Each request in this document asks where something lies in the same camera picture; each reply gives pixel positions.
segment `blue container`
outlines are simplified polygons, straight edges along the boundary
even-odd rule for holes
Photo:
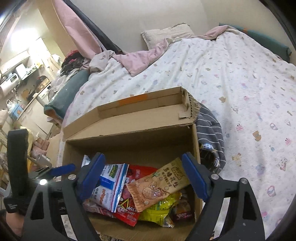
[[[18,119],[18,117],[20,116],[20,114],[22,113],[23,109],[20,107],[19,104],[17,104],[11,114],[10,114],[10,117],[12,118],[12,120],[16,121]]]

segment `floral print blanket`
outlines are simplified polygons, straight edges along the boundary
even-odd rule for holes
[[[182,86],[221,124],[226,165],[221,177],[250,181],[266,237],[288,209],[296,190],[296,67],[235,29],[216,40],[170,44],[135,77],[115,59],[89,76],[76,94],[63,126],[96,106],[129,96]],[[62,164],[60,143],[58,165]],[[216,225],[220,233],[227,206]]]

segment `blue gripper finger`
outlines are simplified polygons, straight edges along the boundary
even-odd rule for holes
[[[59,176],[62,176],[64,174],[68,174],[68,173],[71,173],[73,171],[75,171],[75,165],[74,164],[68,164],[68,165],[65,165],[65,166],[60,166],[60,167],[55,167],[55,168],[52,168],[48,174],[53,176],[53,177],[59,177]]]
[[[209,179],[210,172],[204,165],[199,164],[190,152],[182,155],[182,165],[194,192],[199,198],[206,202],[212,192]]]
[[[76,185],[76,195],[81,202],[91,197],[105,167],[105,161],[104,154],[97,152],[91,162],[81,168]]]

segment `pink cloth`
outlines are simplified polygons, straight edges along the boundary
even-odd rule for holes
[[[98,39],[69,6],[62,0],[52,0],[52,5],[61,24],[83,57],[92,59],[96,54],[102,52]]]
[[[131,74],[131,76],[134,77],[158,60],[166,52],[168,46],[168,41],[164,39],[153,49],[128,53],[125,55],[113,55],[112,57],[120,62]]]
[[[220,34],[222,34],[227,28],[229,28],[228,25],[217,26],[212,28],[210,31],[206,32],[205,35],[197,36],[197,38],[207,39],[207,40],[215,39]]]

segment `open cardboard box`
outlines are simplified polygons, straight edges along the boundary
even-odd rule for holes
[[[106,156],[106,164],[128,163],[161,168],[187,151],[200,163],[194,121],[200,104],[183,88],[146,93],[98,106],[64,128],[63,165],[81,167],[84,155]],[[196,218],[202,200],[195,196]],[[163,228],[138,221],[135,227],[100,214],[89,214],[101,234],[122,240],[185,240],[194,223]]]

